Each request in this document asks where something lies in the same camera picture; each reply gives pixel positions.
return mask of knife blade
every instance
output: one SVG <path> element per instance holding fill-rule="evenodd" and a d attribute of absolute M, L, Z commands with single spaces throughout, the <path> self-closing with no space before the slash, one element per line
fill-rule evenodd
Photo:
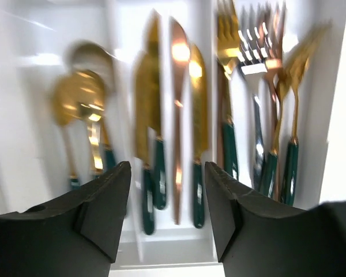
<path fill-rule="evenodd" d="M 193 95 L 193 220 L 200 229 L 205 222 L 201 155 L 208 149 L 208 91 L 204 59 L 195 44 L 191 46 L 189 73 Z"/>
<path fill-rule="evenodd" d="M 148 31 L 147 49 L 151 58 L 149 126 L 155 130 L 155 162 L 153 170 L 153 203 L 157 209 L 164 209 L 167 203 L 166 164 L 164 158 L 164 139 L 161 133 L 160 111 L 160 60 L 159 60 L 159 23 L 160 16 L 154 11 Z"/>
<path fill-rule="evenodd" d="M 153 182 L 149 164 L 149 146 L 148 146 L 148 111 L 149 98 L 146 97 L 148 92 L 147 76 L 149 71 L 149 55 L 142 53 L 135 73 L 135 148 L 136 157 L 141 159 L 142 165 L 142 225 L 145 234 L 151 235 L 155 230 L 155 216 L 152 202 Z"/>
<path fill-rule="evenodd" d="M 183 108 L 182 88 L 183 78 L 190 60 L 190 48 L 186 34 L 179 23 L 172 18 L 171 28 L 171 55 L 174 76 L 174 106 L 175 106 L 175 153 L 174 153 L 174 219 L 180 224 L 180 196 L 182 193 L 182 167 L 180 163 L 180 114 Z"/>

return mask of gold knife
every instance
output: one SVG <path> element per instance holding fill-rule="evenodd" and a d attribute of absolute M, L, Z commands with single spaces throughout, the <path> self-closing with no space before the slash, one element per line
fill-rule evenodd
<path fill-rule="evenodd" d="M 159 14 L 154 11 L 152 24 L 148 31 L 147 49 L 151 57 L 150 99 L 151 113 L 149 126 L 156 132 L 155 163 L 153 171 L 153 202 L 157 209 L 164 209 L 167 203 L 166 163 L 164 158 L 164 140 L 161 134 L 160 111 L 160 66 L 159 66 Z"/>
<path fill-rule="evenodd" d="M 191 47 L 189 73 L 193 95 L 193 220 L 200 229 L 205 222 L 201 154 L 208 149 L 208 91 L 204 59 L 195 44 Z"/>
<path fill-rule="evenodd" d="M 155 230 L 154 209 L 152 202 L 153 182 L 149 165 L 148 146 L 148 111 L 150 108 L 148 93 L 149 55 L 142 53 L 135 75 L 135 147 L 136 157 L 143 162 L 141 190 L 142 190 L 142 224 L 147 235 Z"/>
<path fill-rule="evenodd" d="M 175 157 L 173 178 L 174 186 L 174 219 L 180 224 L 180 195 L 182 193 L 182 167 L 180 163 L 180 114 L 182 111 L 183 78 L 190 60 L 190 48 L 186 34 L 177 21 L 172 19 L 171 55 L 174 73 L 174 106 L 175 106 Z"/>

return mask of cutlery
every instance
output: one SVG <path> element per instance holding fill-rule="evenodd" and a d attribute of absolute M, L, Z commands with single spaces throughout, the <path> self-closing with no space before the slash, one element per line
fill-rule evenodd
<path fill-rule="evenodd" d="M 238 18 L 232 0 L 229 11 L 218 1 L 217 14 L 217 60 L 218 67 L 218 104 L 217 104 L 217 164 L 230 176 L 238 179 L 238 158 L 235 127 L 232 119 L 230 80 L 238 63 L 240 38 Z"/>
<path fill-rule="evenodd" d="M 78 175 L 76 173 L 76 167 L 73 162 L 73 155 L 72 151 L 70 149 L 70 141 L 69 136 L 66 130 L 66 125 L 69 124 L 73 119 L 74 116 L 65 113 L 63 106 L 68 105 L 69 101 L 72 101 L 71 98 L 66 97 L 67 93 L 67 87 L 69 85 L 68 77 L 62 77 L 55 86 L 55 92 L 54 95 L 51 98 L 51 107 L 52 112 L 54 114 L 55 120 L 57 124 L 60 126 L 62 137 L 65 145 L 65 151 L 68 161 L 68 168 L 69 168 L 69 183 L 70 187 L 72 189 L 78 189 L 80 187 L 80 181 L 78 178 Z"/>
<path fill-rule="evenodd" d="M 251 93 L 254 106 L 255 123 L 255 143 L 253 156 L 253 176 L 252 182 L 255 190 L 259 191 L 262 168 L 264 164 L 264 142 L 260 121 L 260 100 L 258 96 L 259 83 L 267 73 L 267 68 L 263 57 L 260 56 L 261 49 L 258 47 L 260 38 L 255 29 L 259 29 L 255 22 L 255 11 L 250 8 L 250 14 L 247 16 L 245 10 L 242 10 L 241 23 L 241 55 L 239 55 L 240 64 L 238 66 L 247 89 Z"/>
<path fill-rule="evenodd" d="M 152 104 L 149 126 L 156 132 L 155 164 L 153 170 L 153 202 L 157 209 L 164 209 L 167 203 L 167 188 L 164 140 L 161 133 L 159 43 L 159 15 L 157 12 L 154 12 L 147 42 L 148 54 L 151 58 L 152 74 L 150 91 Z"/>
<path fill-rule="evenodd" d="M 153 180 L 149 164 L 149 147 L 148 147 L 148 113 L 150 110 L 150 99 L 147 98 L 150 57 L 143 53 L 138 63 L 135 73 L 135 109 L 136 109 L 136 126 L 135 126 L 135 147 L 136 157 L 141 159 L 142 165 L 142 225 L 145 234 L 151 235 L 155 230 L 155 216 L 153 209 Z"/>
<path fill-rule="evenodd" d="M 319 46 L 330 24 L 322 24 L 314 27 L 305 40 L 299 44 L 287 62 L 284 69 L 284 76 L 281 80 L 287 78 L 286 83 L 291 86 L 295 97 L 294 118 L 292 122 L 292 134 L 287 145 L 287 155 L 283 176 L 283 188 L 281 192 L 281 201 L 284 204 L 293 205 L 295 199 L 296 178 L 298 170 L 299 140 L 297 136 L 298 129 L 298 107 L 299 94 L 298 88 L 302 78 L 310 66 L 310 60 Z"/>
<path fill-rule="evenodd" d="M 195 44 L 191 47 L 189 73 L 193 94 L 193 220 L 200 229 L 205 222 L 201 154 L 208 149 L 208 91 L 204 59 Z"/>
<path fill-rule="evenodd" d="M 75 43 L 67 56 L 67 64 L 72 72 L 77 70 L 90 70 L 102 78 L 106 85 L 106 95 L 115 91 L 114 84 L 114 66 L 112 56 L 100 45 L 81 41 Z M 108 130 L 104 117 L 100 121 L 101 136 L 103 138 L 103 150 L 105 156 L 105 171 L 116 166 L 115 155 L 110 143 Z"/>
<path fill-rule="evenodd" d="M 180 224 L 180 196 L 182 193 L 182 167 L 180 162 L 180 115 L 183 108 L 182 89 L 183 78 L 190 60 L 190 48 L 186 34 L 177 21 L 172 19 L 171 27 L 171 55 L 173 61 L 174 76 L 174 106 L 175 106 L 175 154 L 173 178 L 174 186 L 174 220 Z"/>
<path fill-rule="evenodd" d="M 93 178 L 103 173 L 103 162 L 99 150 L 100 119 L 104 111 L 105 88 L 103 80 L 90 70 L 74 72 L 70 77 L 69 95 L 76 105 L 78 118 L 87 126 L 88 139 L 91 146 L 92 162 L 90 164 Z"/>
<path fill-rule="evenodd" d="M 271 15 L 270 6 L 265 8 L 260 21 L 259 26 L 259 46 L 260 53 L 263 58 L 265 58 L 265 65 L 267 67 L 267 72 L 264 75 L 264 80 L 268 84 L 270 98 L 271 98 L 271 111 L 272 111 L 272 141 L 276 137 L 276 126 L 278 123 L 278 113 L 277 113 L 277 101 L 279 98 L 277 96 L 276 87 L 274 85 L 275 75 L 282 70 L 283 62 L 283 33 L 284 33 L 284 21 L 285 21 L 286 7 L 283 4 L 281 15 L 278 5 L 276 6 L 276 11 L 274 15 Z M 261 186 L 265 188 L 272 188 L 272 197 L 276 201 L 280 201 L 281 198 L 281 183 L 280 183 L 280 169 L 279 169 L 279 149 L 272 148 L 272 155 L 270 159 L 267 159 L 266 165 L 264 166 L 264 172 L 261 178 Z"/>

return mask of gold fork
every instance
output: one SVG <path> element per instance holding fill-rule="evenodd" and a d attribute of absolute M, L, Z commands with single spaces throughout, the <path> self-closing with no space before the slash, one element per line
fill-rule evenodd
<path fill-rule="evenodd" d="M 217 164 L 235 179 L 238 179 L 239 171 L 229 84 L 237 66 L 239 46 L 238 18 L 233 1 L 224 0 L 222 5 L 221 0 L 218 0 Z"/>

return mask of silver fork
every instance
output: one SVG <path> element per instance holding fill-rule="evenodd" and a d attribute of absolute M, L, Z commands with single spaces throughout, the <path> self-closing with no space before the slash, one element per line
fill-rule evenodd
<path fill-rule="evenodd" d="M 239 71 L 245 80 L 248 91 L 251 93 L 251 98 L 254 106 L 254 121 L 255 121 L 255 142 L 253 155 L 253 174 L 252 183 L 255 190 L 259 190 L 262 168 L 264 165 L 264 142 L 261 131 L 260 121 L 260 100 L 258 96 L 259 83 L 263 79 L 267 68 L 265 60 L 261 55 L 259 48 L 260 36 L 258 33 L 259 20 L 256 20 L 253 7 L 250 8 L 249 16 L 245 9 L 241 15 L 241 54 L 239 57 Z"/>

